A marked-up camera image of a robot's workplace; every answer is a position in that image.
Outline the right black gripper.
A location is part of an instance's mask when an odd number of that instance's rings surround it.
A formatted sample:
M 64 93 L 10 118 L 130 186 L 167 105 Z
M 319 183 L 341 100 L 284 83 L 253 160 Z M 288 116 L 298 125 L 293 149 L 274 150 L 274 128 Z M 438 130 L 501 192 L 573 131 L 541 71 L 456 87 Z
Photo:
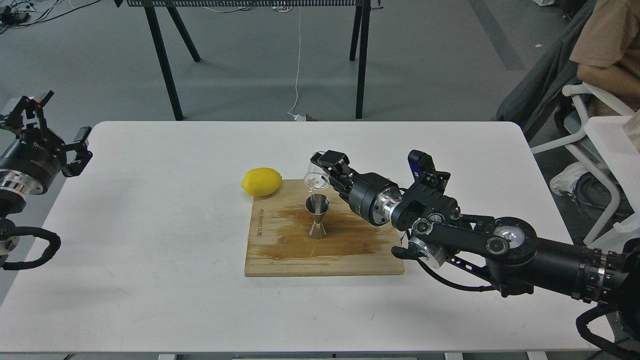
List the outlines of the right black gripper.
M 316 180 L 315 190 L 332 187 L 348 202 L 352 212 L 373 226 L 388 223 L 394 208 L 403 201 L 400 187 L 395 182 L 373 172 L 354 172 L 345 153 L 335 150 L 315 152 L 310 162 L 323 171 Z

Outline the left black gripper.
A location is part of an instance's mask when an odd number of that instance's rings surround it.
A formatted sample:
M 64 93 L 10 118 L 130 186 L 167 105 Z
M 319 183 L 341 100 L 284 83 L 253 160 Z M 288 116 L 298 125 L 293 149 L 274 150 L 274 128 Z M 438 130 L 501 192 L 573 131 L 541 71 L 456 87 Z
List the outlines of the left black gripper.
M 14 134 L 14 141 L 1 156 L 2 170 L 22 173 L 34 179 L 38 184 L 35 195 L 45 194 L 50 189 L 57 174 L 62 172 L 66 178 L 79 176 L 93 157 L 89 150 L 90 126 L 78 130 L 73 142 L 63 144 L 59 151 L 59 159 L 52 151 L 55 144 L 51 141 L 52 132 L 47 126 L 44 107 L 54 96 L 54 91 L 43 92 L 40 96 L 20 96 L 12 98 L 1 112 L 2 130 Z M 25 126 L 24 119 L 38 119 L 38 129 L 34 124 Z M 34 141 L 23 141 L 23 137 L 34 135 Z M 74 153 L 74 160 L 67 162 L 67 153 Z

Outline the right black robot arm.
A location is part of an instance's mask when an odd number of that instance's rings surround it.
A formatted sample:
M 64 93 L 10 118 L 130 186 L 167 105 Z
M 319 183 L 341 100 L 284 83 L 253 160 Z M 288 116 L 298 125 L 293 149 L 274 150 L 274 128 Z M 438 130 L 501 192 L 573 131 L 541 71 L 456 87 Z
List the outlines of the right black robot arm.
M 406 233 L 407 248 L 391 249 L 396 258 L 429 260 L 420 266 L 453 289 L 496 290 L 508 297 L 539 287 L 594 302 L 596 307 L 576 319 L 579 335 L 619 359 L 639 358 L 637 351 L 588 328 L 591 321 L 615 313 L 622 330 L 639 339 L 638 238 L 628 240 L 622 253 L 604 253 L 538 237 L 523 219 L 462 214 L 457 201 L 445 195 L 451 174 L 436 170 L 432 157 L 420 150 L 407 156 L 414 178 L 407 189 L 377 173 L 358 173 L 342 152 L 316 152 L 310 162 L 326 173 L 352 212 L 373 226 L 389 223 Z

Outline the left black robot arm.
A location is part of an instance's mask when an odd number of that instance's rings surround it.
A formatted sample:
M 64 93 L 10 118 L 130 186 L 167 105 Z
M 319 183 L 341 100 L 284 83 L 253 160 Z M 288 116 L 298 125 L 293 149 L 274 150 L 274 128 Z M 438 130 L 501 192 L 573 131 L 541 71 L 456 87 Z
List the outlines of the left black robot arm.
M 71 143 L 48 127 L 44 107 L 53 96 L 50 90 L 39 96 L 12 98 L 1 111 L 1 128 L 14 134 L 0 160 L 1 268 L 5 271 L 40 267 L 61 247 L 56 233 L 41 227 L 18 227 L 9 215 L 25 209 L 27 196 L 45 194 L 59 173 L 67 178 L 79 176 L 93 157 L 87 142 L 89 126 L 82 127 Z M 38 259 L 9 262 L 9 253 L 25 236 L 45 240 L 48 245 Z

